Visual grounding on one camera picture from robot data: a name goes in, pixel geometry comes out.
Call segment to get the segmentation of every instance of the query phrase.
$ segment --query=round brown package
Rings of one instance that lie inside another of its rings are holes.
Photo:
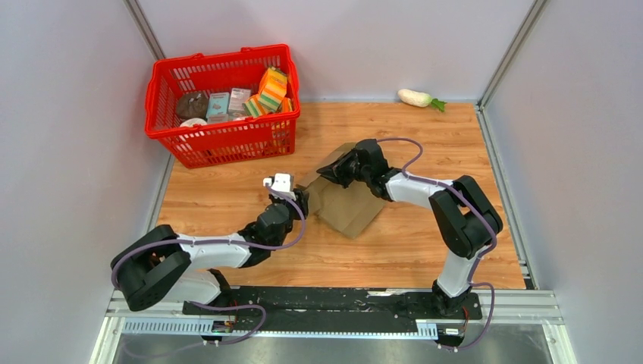
[[[204,92],[186,93],[177,102],[177,116],[187,120],[191,118],[205,119],[208,112],[208,96]]]

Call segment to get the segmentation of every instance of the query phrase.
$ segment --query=colorful striped box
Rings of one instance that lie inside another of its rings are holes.
[[[275,67],[265,71],[259,83],[259,102],[269,111],[277,111],[286,96],[288,77]]]
[[[291,112],[293,110],[293,100],[289,97],[284,97],[284,101],[281,102],[281,108],[279,112]]]
[[[243,108],[246,109],[246,113],[248,115],[252,115],[255,118],[266,115],[270,112],[263,107],[261,102],[259,102],[259,95],[251,96],[248,101],[243,103]]]

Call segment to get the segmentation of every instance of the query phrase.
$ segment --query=red shopping basket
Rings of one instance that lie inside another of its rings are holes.
[[[288,75],[287,97],[293,111],[213,125],[179,127],[174,110],[184,93],[256,93],[267,67]],[[300,116],[299,81],[285,44],[242,48],[223,55],[196,54],[154,63],[147,86],[145,132],[158,140],[187,168],[286,155],[295,151],[296,119]]]

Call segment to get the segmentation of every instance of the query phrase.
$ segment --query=teal box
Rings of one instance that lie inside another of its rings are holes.
[[[211,93],[208,103],[208,112],[205,119],[208,124],[224,123],[227,121],[227,104],[230,102],[230,93]]]

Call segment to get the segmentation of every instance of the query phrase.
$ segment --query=white arm segment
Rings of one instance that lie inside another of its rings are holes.
[[[447,252],[447,261],[444,262],[442,272],[438,276],[438,286],[449,297],[458,297],[464,291],[469,289],[469,272],[473,263],[478,258],[478,254],[487,247],[480,249],[473,258],[467,259],[457,256],[452,251]]]
[[[439,181],[446,184],[453,183],[453,180]],[[431,204],[428,201],[429,196],[442,190],[444,190],[444,187],[436,186],[429,182],[410,180],[404,177],[402,172],[391,177],[386,183],[386,191],[393,201],[408,202],[429,210],[431,209]]]
[[[245,241],[239,234],[234,233],[225,237],[191,237],[190,235],[178,234],[182,240],[227,240]],[[208,304],[212,302],[221,289],[214,275],[209,271],[197,271],[197,269],[208,269],[217,267],[238,268],[250,257],[248,246],[230,244],[204,244],[186,245],[182,244],[181,249],[190,254],[192,264],[181,275],[177,283],[169,290],[163,298],[164,301],[196,301]]]
[[[453,184],[453,180],[439,181],[449,185]],[[431,209],[431,203],[428,201],[429,196],[444,190],[444,187],[429,182],[410,180],[400,172],[386,183],[386,190],[393,201],[408,202]],[[438,285],[449,297],[457,297],[469,289],[469,281],[467,280],[469,272],[478,254],[484,249],[480,249],[473,259],[462,258],[450,250],[447,251],[447,261],[444,262],[444,267],[438,277]]]

